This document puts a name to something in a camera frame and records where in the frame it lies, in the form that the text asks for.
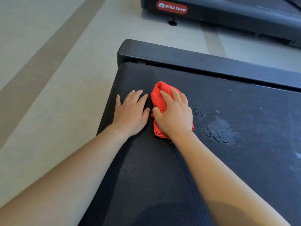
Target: floor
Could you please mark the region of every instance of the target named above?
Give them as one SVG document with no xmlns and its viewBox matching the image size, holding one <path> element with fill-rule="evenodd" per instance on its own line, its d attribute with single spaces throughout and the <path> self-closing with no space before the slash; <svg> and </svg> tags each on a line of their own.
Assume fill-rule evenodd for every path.
<svg viewBox="0 0 301 226">
<path fill-rule="evenodd" d="M 0 0 L 0 207 L 93 138 L 129 38 L 301 72 L 301 50 L 142 11 L 140 0 Z"/>
</svg>

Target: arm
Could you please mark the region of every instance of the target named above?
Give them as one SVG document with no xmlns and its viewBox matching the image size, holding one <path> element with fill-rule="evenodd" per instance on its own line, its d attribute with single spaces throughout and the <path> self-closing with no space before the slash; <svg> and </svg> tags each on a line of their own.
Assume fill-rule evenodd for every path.
<svg viewBox="0 0 301 226">
<path fill-rule="evenodd" d="M 161 91 L 167 110 L 161 114 L 155 107 L 155 120 L 181 152 L 215 223 L 218 226 L 289 226 L 191 132 L 192 111 L 187 98 L 173 88 L 171 92 L 174 100 Z"/>
<path fill-rule="evenodd" d="M 102 133 L 0 209 L 0 225 L 77 225 L 120 147 L 145 125 L 147 95 L 132 91 Z"/>
</svg>

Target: treadmill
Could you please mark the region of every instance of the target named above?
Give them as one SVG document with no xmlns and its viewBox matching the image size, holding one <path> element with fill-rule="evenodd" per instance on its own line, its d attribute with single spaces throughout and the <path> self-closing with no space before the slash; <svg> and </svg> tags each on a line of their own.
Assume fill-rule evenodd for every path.
<svg viewBox="0 0 301 226">
<path fill-rule="evenodd" d="M 279 38 L 301 48 L 301 0 L 141 0 L 152 12 Z"/>
<path fill-rule="evenodd" d="M 300 73 L 130 39 L 120 46 L 117 65 L 97 134 L 112 123 L 117 94 L 121 102 L 133 89 L 149 95 L 164 81 L 187 96 L 198 138 L 292 226 L 300 226 Z M 152 110 L 150 97 L 145 106 Z M 154 135 L 150 116 L 111 163 L 79 223 L 86 225 L 215 223 L 181 154 Z"/>
</svg>

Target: forearm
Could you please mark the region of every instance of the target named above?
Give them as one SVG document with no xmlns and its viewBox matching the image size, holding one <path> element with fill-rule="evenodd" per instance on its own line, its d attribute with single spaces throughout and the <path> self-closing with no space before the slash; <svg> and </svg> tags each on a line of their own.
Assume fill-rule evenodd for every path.
<svg viewBox="0 0 301 226">
<path fill-rule="evenodd" d="M 182 133 L 172 140 L 184 157 L 217 225 L 289 225 L 194 133 Z"/>
<path fill-rule="evenodd" d="M 2 207 L 0 225 L 77 225 L 126 140 L 108 126 Z"/>
</svg>

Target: left hand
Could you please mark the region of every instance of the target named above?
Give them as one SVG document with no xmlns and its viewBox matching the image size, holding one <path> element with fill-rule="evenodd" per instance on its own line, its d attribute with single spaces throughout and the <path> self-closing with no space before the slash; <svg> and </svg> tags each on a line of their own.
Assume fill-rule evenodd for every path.
<svg viewBox="0 0 301 226">
<path fill-rule="evenodd" d="M 116 126 L 119 130 L 129 138 L 136 135 L 146 125 L 150 113 L 150 109 L 146 108 L 143 111 L 146 99 L 148 95 L 145 94 L 138 101 L 143 90 L 135 92 L 131 91 L 125 98 L 121 105 L 120 96 L 116 97 L 116 106 L 113 119 L 113 126 Z"/>
</svg>

